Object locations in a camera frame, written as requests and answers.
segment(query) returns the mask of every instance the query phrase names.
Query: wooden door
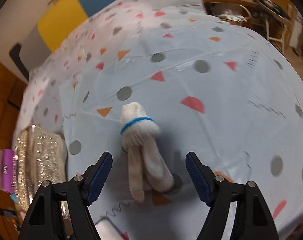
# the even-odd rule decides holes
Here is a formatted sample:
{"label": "wooden door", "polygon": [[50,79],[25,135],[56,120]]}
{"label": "wooden door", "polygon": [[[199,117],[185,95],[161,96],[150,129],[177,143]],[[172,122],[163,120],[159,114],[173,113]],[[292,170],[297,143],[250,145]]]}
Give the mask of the wooden door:
{"label": "wooden door", "polygon": [[[19,114],[22,94],[26,84],[0,63],[0,149],[10,149],[12,135]],[[0,208],[14,209],[9,194],[0,190]],[[0,235],[4,240],[16,240],[14,224],[0,216]]]}

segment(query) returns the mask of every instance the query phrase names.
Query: beige wall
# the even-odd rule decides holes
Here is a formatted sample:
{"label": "beige wall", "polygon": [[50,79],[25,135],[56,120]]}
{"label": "beige wall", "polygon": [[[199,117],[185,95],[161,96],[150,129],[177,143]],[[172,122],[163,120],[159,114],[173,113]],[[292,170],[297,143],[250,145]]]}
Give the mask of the beige wall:
{"label": "beige wall", "polygon": [[0,62],[24,80],[8,52],[22,42],[47,11],[48,0],[8,0],[0,10]]}

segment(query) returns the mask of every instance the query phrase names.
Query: wooden floor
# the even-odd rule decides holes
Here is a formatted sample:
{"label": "wooden floor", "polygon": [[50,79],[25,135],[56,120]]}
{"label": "wooden floor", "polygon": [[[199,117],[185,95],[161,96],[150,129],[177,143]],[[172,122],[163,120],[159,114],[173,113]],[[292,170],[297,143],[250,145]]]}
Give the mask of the wooden floor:
{"label": "wooden floor", "polygon": [[297,56],[289,47],[285,51],[285,57],[303,81],[303,57]]}

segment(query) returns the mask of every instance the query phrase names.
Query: purple box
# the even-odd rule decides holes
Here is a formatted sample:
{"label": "purple box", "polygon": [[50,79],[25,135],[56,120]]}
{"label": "purple box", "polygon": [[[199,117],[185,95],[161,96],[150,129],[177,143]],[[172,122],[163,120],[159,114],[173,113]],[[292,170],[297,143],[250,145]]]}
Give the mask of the purple box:
{"label": "purple box", "polygon": [[9,149],[0,150],[0,189],[7,193],[15,193],[13,185],[13,156]]}

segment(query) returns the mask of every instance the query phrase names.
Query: white plastic tablecloth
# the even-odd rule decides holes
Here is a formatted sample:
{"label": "white plastic tablecloth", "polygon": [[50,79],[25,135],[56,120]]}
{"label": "white plastic tablecloth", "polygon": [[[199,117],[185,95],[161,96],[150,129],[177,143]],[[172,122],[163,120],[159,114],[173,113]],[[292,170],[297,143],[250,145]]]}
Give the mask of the white plastic tablecloth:
{"label": "white plastic tablecloth", "polygon": [[[160,126],[160,153],[183,181],[144,204],[121,149],[121,109],[133,101]],[[112,154],[90,214],[130,240],[197,238],[209,208],[185,168],[190,151],[230,181],[254,180],[281,239],[303,217],[303,83],[268,41],[207,15],[202,0],[118,0],[89,18],[31,73],[14,136],[31,122],[64,135],[68,179]]]}

